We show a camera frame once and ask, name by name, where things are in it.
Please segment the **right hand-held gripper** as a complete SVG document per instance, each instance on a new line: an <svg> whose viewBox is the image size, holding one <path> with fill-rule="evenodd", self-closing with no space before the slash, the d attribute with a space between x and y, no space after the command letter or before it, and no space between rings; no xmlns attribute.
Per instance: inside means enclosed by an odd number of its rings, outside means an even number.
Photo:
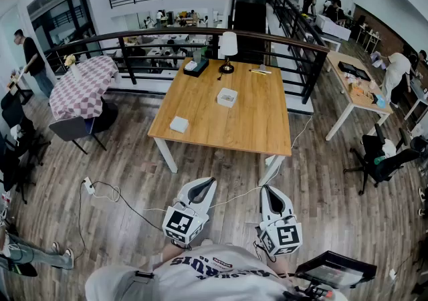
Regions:
<svg viewBox="0 0 428 301"><path fill-rule="evenodd" d="M261 220L259 239L268 256L283 256L296 252L302 246L302 224L293 214L290 198L279 189L264 185L260 191ZM286 215L272 219L274 214Z"/></svg>

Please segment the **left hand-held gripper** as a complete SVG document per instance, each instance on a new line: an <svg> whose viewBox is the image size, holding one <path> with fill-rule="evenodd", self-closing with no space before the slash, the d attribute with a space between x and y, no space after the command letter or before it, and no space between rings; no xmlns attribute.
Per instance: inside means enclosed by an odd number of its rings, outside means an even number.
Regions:
<svg viewBox="0 0 428 301"><path fill-rule="evenodd" d="M189 245L208 222L207 213L216 188L217 181L213 177L186 183L177 197L185 207L168 207L162 224L164 235L180 244Z"/></svg>

